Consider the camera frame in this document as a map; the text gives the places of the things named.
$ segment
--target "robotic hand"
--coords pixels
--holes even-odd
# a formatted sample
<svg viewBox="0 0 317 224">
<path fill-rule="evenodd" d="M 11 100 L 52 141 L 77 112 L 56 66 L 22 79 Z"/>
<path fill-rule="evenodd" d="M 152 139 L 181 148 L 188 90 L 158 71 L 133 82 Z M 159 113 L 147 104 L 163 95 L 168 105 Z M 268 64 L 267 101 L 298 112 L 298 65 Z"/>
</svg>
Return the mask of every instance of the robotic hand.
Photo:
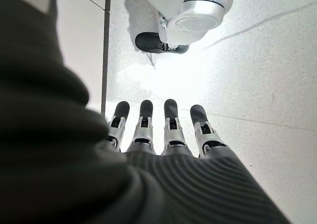
<svg viewBox="0 0 317 224">
<path fill-rule="evenodd" d="M 130 106 L 126 101 L 120 102 L 109 122 L 108 145 L 120 152 L 120 145 L 124 134 L 125 123 L 128 118 Z M 140 106 L 140 116 L 135 128 L 134 136 L 127 152 L 143 151 L 155 154 L 153 147 L 152 126 L 153 104 L 144 100 Z M 177 103 L 173 99 L 166 100 L 164 104 L 165 128 L 164 151 L 162 155 L 183 154 L 192 156 L 185 141 L 183 129 L 178 119 Z M 200 105 L 194 105 L 190 111 L 195 137 L 201 158 L 213 158 L 215 154 L 209 152 L 214 147 L 225 147 L 230 150 L 219 138 L 216 131 L 208 122 L 206 112 Z"/>
<path fill-rule="evenodd" d="M 233 0 L 148 0 L 157 9 L 158 33 L 139 34 L 136 46 L 150 53 L 185 53 L 189 45 L 219 26 Z"/>
</svg>

